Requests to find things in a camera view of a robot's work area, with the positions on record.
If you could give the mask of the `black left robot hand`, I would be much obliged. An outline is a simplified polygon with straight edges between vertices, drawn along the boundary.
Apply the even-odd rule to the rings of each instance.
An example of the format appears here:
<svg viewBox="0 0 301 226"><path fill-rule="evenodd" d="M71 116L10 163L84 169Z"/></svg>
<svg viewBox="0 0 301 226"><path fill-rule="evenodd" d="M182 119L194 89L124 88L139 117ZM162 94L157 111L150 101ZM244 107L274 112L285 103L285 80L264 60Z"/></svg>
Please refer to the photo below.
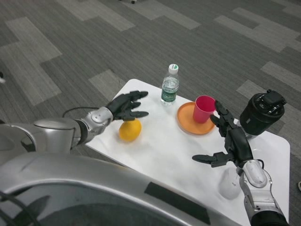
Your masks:
<svg viewBox="0 0 301 226"><path fill-rule="evenodd" d="M131 91L126 94L121 94L106 105L110 110L114 120L133 121L136 118L148 116L148 112L132 111L141 105L139 99L148 95L147 91Z"/></svg>

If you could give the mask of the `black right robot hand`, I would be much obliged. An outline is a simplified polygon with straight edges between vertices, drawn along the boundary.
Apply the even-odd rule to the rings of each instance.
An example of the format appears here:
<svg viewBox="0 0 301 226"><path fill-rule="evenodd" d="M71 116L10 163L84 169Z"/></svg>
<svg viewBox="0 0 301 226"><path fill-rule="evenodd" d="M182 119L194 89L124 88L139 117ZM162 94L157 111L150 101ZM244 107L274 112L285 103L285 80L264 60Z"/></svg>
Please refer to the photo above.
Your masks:
<svg viewBox="0 0 301 226"><path fill-rule="evenodd" d="M234 123L233 115L220 102L215 101L215 108L219 117L211 115L210 120L219 129L221 137L225 138L227 153L218 152L212 156L194 155L194 161L211 165L212 168L224 166L227 162L234 162L242 167L248 160L253 160L253 154L244 131Z"/></svg>

